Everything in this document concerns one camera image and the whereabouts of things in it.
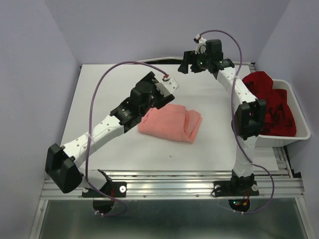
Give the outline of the pink pleated skirt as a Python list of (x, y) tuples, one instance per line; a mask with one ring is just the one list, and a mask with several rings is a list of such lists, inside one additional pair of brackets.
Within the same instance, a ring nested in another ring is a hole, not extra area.
[(161, 109), (152, 108), (138, 124), (140, 133), (158, 138), (194, 143), (202, 116), (185, 106), (167, 104)]

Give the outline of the red skirt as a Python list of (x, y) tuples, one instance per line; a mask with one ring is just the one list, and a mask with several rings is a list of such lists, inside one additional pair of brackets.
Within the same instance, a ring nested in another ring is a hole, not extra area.
[(251, 73), (242, 81), (253, 95), (267, 103), (265, 125), (261, 134), (294, 137), (297, 128), (288, 106), (287, 90), (275, 89), (274, 81), (263, 71)]

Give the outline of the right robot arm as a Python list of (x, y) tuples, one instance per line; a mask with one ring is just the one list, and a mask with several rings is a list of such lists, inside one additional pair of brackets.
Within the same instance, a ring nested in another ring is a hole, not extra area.
[(219, 39), (194, 39), (197, 47), (185, 51), (178, 71), (200, 73), (208, 71), (231, 97), (231, 127), (237, 143), (235, 164), (230, 180), (215, 181), (213, 197), (259, 194), (254, 175), (253, 156), (257, 137), (265, 124), (267, 103), (251, 93), (238, 77), (238, 70), (230, 59), (225, 59)]

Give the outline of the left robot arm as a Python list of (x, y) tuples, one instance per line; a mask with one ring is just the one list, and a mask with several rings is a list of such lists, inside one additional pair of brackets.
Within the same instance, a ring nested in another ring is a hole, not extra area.
[(85, 180), (88, 173), (80, 170), (82, 164), (88, 163), (87, 157), (138, 125), (150, 109), (161, 109), (173, 101), (173, 93), (178, 88), (174, 78), (157, 80), (155, 74), (149, 72), (131, 89), (129, 97), (89, 132), (62, 146), (51, 145), (45, 172), (63, 193), (70, 193), (81, 185), (88, 187)]

